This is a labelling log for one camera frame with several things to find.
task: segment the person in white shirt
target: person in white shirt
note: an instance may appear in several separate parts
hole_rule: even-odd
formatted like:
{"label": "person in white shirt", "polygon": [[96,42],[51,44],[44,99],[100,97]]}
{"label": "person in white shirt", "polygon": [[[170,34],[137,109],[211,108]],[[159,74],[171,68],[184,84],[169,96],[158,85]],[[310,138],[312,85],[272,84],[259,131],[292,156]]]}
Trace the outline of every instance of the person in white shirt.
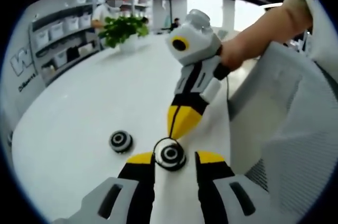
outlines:
{"label": "person in white shirt", "polygon": [[116,18],[123,0],[105,0],[102,5],[99,5],[93,12],[91,19],[91,26],[101,31],[106,25],[105,19],[107,17]]}

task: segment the wall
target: wall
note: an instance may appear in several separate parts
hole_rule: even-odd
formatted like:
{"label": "wall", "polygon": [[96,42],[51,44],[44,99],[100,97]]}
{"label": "wall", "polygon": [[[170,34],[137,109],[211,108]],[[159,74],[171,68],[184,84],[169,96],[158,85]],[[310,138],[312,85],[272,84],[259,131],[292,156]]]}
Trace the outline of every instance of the wall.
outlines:
{"label": "wall", "polygon": [[[65,8],[65,3],[71,5],[75,1],[40,0],[30,5],[18,20],[7,46],[2,68],[1,111],[2,116],[5,117],[2,119],[2,131],[6,130],[4,127],[9,127],[13,130],[29,105],[45,88],[42,78],[36,75],[30,55],[28,35],[30,23],[36,15],[44,16],[57,12],[61,8]],[[24,48],[24,52],[18,55],[22,48]],[[27,86],[20,91],[19,87],[22,83],[27,82],[29,79],[31,80]]]}
{"label": "wall", "polygon": [[[154,28],[164,27],[166,16],[170,14],[169,1],[166,9],[162,8],[162,0],[154,0]],[[187,0],[172,0],[173,18],[185,19]],[[234,0],[223,0],[223,29],[232,31],[234,27]]]}

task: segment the white pot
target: white pot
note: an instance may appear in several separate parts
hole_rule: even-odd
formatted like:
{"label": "white pot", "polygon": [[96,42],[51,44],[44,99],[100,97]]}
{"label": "white pot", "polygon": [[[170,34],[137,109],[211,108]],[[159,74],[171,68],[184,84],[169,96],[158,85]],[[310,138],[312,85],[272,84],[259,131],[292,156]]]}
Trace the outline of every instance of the white pot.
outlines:
{"label": "white pot", "polygon": [[137,34],[131,35],[124,43],[121,43],[120,50],[122,53],[134,53],[137,49]]}

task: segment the gray gripper pad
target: gray gripper pad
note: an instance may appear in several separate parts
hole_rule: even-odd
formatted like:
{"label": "gray gripper pad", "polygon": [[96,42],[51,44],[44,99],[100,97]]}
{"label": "gray gripper pad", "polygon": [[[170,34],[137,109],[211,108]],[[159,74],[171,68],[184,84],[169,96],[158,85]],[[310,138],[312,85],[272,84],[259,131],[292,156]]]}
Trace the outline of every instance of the gray gripper pad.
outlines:
{"label": "gray gripper pad", "polygon": [[81,209],[53,224],[125,224],[138,181],[108,178],[82,199]]}

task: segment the circular fiducial marker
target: circular fiducial marker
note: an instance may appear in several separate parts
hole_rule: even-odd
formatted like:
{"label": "circular fiducial marker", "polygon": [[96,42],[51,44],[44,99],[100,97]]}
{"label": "circular fiducial marker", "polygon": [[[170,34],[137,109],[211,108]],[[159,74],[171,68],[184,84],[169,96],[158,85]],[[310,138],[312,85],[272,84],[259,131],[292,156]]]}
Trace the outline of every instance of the circular fiducial marker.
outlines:
{"label": "circular fiducial marker", "polygon": [[111,135],[109,145],[116,153],[126,153],[133,145],[133,138],[126,131],[118,130]]}
{"label": "circular fiducial marker", "polygon": [[184,149],[172,138],[164,138],[157,142],[153,154],[155,162],[168,171],[180,170],[186,164]]}

